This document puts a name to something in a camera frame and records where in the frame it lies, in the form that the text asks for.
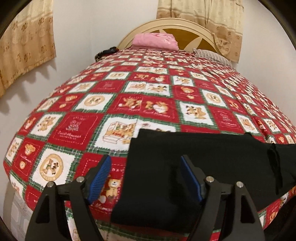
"striped pillow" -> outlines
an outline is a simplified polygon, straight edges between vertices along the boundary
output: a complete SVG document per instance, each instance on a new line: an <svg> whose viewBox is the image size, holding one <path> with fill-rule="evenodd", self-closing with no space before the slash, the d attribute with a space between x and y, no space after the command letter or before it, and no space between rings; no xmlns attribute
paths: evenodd
<svg viewBox="0 0 296 241"><path fill-rule="evenodd" d="M232 63L230 60L226 59L225 57L214 53L209 50L204 50L204 49L193 49L193 52L195 53L196 57L201 57L201 58L206 58L207 60L222 64L224 66L227 66L229 68L235 69L232 66Z"/></svg>

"white wall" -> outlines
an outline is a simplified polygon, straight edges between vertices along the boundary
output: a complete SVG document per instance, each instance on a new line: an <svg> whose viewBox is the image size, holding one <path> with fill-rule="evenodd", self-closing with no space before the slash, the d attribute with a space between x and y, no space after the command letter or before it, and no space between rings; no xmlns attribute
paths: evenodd
<svg viewBox="0 0 296 241"><path fill-rule="evenodd" d="M258 0L244 1L242 51L237 70L296 124L296 51L286 32Z"/></svg>
<svg viewBox="0 0 296 241"><path fill-rule="evenodd" d="M55 87L116 46L135 27L155 19L158 0L56 0L57 58L19 78L0 99L0 156L30 111ZM237 69L296 124L296 52L275 17L257 0L245 0L242 52ZM0 165L0 216L7 176Z"/></svg>
<svg viewBox="0 0 296 241"><path fill-rule="evenodd" d="M32 70L0 99L0 156L26 116L57 86L93 61L90 46L90 6L81 0L54 1L54 39L57 57ZM0 216L3 216L7 175L0 164Z"/></svg>

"bed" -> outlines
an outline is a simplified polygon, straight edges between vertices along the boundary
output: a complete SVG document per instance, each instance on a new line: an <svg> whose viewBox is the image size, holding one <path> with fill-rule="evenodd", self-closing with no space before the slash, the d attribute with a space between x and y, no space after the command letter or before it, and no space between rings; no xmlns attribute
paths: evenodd
<svg viewBox="0 0 296 241"><path fill-rule="evenodd" d="M130 48L135 34L148 32L173 34L181 50ZM192 53L198 48L220 54L211 33L193 22L174 18L151 21L129 33L118 48L119 52L57 87L31 112L8 147L5 171L20 197L18 206L34 210L47 182L71 182L85 175L103 154L109 154L110 176L91 206L103 238L185 240L188 234L110 223L124 183L129 143L139 129L250 132L262 142L294 144L296 128L234 69ZM263 228L295 194L293 188L258 212ZM69 203L66 212L72 239L78 241ZM21 237L30 215L26 211L26 218L17 217L26 220L26 224L18 224ZM218 237L216 230L212 241Z"/></svg>

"brown curtain section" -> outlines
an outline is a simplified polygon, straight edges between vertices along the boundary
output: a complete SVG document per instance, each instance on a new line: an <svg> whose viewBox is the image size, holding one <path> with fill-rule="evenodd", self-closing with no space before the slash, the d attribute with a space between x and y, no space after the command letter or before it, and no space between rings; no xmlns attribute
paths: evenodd
<svg viewBox="0 0 296 241"><path fill-rule="evenodd" d="M33 0L0 39L0 97L21 75L56 57L53 0Z"/></svg>
<svg viewBox="0 0 296 241"><path fill-rule="evenodd" d="M243 13L242 0L159 0L157 18L182 18L205 27L221 54L238 63Z"/></svg>

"pillow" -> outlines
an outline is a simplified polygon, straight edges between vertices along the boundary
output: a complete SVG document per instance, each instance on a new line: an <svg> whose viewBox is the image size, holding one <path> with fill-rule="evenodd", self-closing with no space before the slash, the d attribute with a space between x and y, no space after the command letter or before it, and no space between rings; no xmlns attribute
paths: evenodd
<svg viewBox="0 0 296 241"><path fill-rule="evenodd" d="M136 34L132 47L156 48L160 50L178 51L178 43L172 34L146 33Z"/></svg>
<svg viewBox="0 0 296 241"><path fill-rule="evenodd" d="M193 49L193 52L195 53L196 57L206 58L207 60L219 63L235 70L235 68L232 66L231 61L221 56L220 54L204 49Z"/></svg>

